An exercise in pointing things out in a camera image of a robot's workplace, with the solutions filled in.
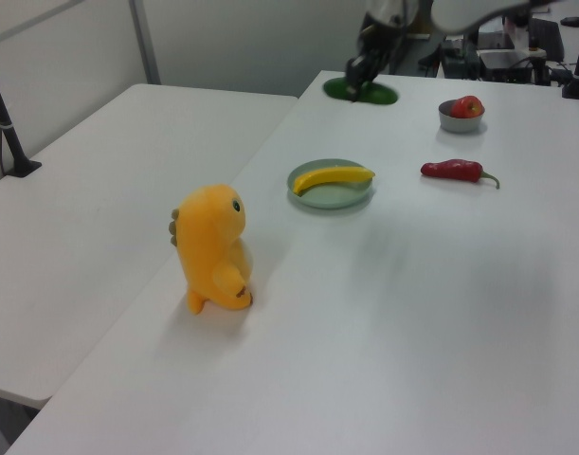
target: green pad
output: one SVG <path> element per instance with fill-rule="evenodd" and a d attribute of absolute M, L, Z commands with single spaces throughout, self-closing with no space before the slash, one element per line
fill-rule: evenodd
<path fill-rule="evenodd" d="M 330 79 L 323 84 L 325 93 L 336 100 L 351 100 L 348 96 L 348 85 L 344 78 Z M 399 95 L 385 85 L 375 82 L 365 82 L 361 88 L 361 95 L 357 102 L 369 102 L 371 104 L 394 104 Z"/>

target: green plate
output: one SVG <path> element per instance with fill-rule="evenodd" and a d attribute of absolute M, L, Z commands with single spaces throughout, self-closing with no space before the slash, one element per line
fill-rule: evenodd
<path fill-rule="evenodd" d="M 344 78 L 335 78 L 323 84 L 323 91 L 328 97 L 336 100 L 350 100 L 348 85 Z M 370 104 L 394 104 L 399 100 L 399 94 L 389 87 L 375 82 L 365 82 L 357 102 Z"/>
<path fill-rule="evenodd" d="M 343 209 L 365 199 L 371 190 L 372 179 L 365 182 L 337 182 L 316 185 L 306 190 L 302 196 L 293 192 L 293 184 L 300 175 L 316 169 L 331 168 L 333 166 L 364 167 L 348 159 L 327 158 L 317 159 L 296 167 L 287 177 L 289 197 L 299 204 L 317 209 Z"/>

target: pepper stem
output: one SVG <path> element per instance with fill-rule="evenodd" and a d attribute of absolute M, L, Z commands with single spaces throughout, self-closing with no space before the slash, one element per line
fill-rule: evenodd
<path fill-rule="evenodd" d="M 492 180 L 495 180 L 496 181 L 496 190 L 499 190 L 499 180 L 497 180 L 495 177 L 493 177 L 490 173 L 486 173 L 485 171 L 482 171 L 480 173 L 479 178 L 491 178 Z"/>

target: banana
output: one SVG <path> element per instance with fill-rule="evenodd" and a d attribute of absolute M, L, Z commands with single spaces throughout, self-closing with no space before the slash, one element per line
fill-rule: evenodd
<path fill-rule="evenodd" d="M 299 175 L 293 183 L 293 192 L 301 195 L 304 191 L 322 183 L 364 182 L 375 177 L 375 173 L 360 166 L 334 166 L 309 171 Z"/>

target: plate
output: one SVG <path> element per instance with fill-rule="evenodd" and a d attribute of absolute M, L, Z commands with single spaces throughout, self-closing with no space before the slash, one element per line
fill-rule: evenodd
<path fill-rule="evenodd" d="M 302 196 L 293 192 L 293 184 L 300 175 L 316 169 L 331 168 L 333 166 L 364 166 L 348 159 L 326 158 L 309 161 L 297 166 L 287 177 L 289 197 L 304 206 L 317 209 L 343 209 L 365 199 L 371 190 L 372 179 L 365 182 L 333 182 L 315 185 L 306 190 Z"/>

